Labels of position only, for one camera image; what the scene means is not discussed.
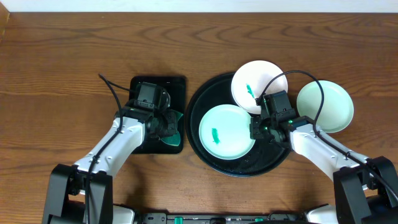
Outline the green scrubbing sponge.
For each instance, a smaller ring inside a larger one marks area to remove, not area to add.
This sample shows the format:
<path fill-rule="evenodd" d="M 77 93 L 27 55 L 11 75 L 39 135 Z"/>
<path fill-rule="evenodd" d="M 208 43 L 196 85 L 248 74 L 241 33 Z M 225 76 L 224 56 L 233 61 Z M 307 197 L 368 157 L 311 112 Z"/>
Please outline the green scrubbing sponge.
<path fill-rule="evenodd" d="M 179 146 L 181 135 L 178 131 L 178 122 L 183 116 L 182 113 L 167 109 L 162 113 L 163 127 L 161 128 L 160 140 L 169 146 Z"/>

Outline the mint plate bottom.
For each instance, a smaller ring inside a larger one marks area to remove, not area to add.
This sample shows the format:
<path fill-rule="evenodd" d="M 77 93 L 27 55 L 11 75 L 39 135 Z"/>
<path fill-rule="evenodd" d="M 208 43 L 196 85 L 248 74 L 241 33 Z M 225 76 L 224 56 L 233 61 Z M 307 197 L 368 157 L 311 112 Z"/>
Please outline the mint plate bottom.
<path fill-rule="evenodd" d="M 235 105 L 218 105 L 205 113 L 198 134 L 205 150 L 224 160 L 238 159 L 254 146 L 250 137 L 251 116 Z"/>

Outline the mint plate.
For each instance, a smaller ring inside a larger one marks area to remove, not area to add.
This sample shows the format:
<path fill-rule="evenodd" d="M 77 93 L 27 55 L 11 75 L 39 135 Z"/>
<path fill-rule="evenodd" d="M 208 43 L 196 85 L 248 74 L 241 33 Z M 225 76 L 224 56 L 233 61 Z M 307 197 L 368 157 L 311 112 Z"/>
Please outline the mint plate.
<path fill-rule="evenodd" d="M 324 102 L 317 125 L 326 133 L 344 130 L 354 116 L 354 105 L 350 95 L 336 83 L 327 80 L 320 80 L 319 83 L 324 92 Z M 321 98 L 321 91 L 316 82 L 305 85 L 297 97 L 299 115 L 315 119 Z"/>
<path fill-rule="evenodd" d="M 235 105 L 218 105 L 205 113 L 198 134 L 205 150 L 224 160 L 238 159 L 254 146 L 250 137 L 251 116 Z"/>

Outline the white plate top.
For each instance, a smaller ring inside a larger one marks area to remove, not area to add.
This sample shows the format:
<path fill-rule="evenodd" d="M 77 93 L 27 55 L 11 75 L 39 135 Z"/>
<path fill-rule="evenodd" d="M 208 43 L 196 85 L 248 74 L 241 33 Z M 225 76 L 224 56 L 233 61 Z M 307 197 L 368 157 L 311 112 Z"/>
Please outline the white plate top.
<path fill-rule="evenodd" d="M 256 98 L 262 95 L 265 87 L 283 71 L 274 63 L 255 60 L 245 63 L 233 75 L 231 94 L 235 103 L 251 114 L 260 114 L 261 107 Z"/>

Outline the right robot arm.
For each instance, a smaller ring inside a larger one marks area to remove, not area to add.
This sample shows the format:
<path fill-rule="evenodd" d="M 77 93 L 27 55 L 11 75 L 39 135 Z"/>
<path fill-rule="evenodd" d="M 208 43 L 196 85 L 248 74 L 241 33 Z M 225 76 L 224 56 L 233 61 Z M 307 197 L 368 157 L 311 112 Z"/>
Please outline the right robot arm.
<path fill-rule="evenodd" d="M 397 223 L 397 172 L 384 156 L 371 159 L 348 149 L 292 110 L 251 118 L 253 139 L 290 149 L 333 182 L 334 205 L 305 212 L 309 223 Z"/>

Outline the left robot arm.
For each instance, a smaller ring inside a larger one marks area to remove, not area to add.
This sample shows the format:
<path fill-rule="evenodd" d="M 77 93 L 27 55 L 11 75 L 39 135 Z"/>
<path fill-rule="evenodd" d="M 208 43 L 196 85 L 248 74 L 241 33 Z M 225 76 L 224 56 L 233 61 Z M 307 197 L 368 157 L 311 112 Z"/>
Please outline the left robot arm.
<path fill-rule="evenodd" d="M 182 116 L 171 109 L 121 108 L 110 130 L 85 157 L 53 169 L 43 223 L 135 223 L 133 209 L 113 203 L 113 179 L 146 139 L 178 146 Z"/>

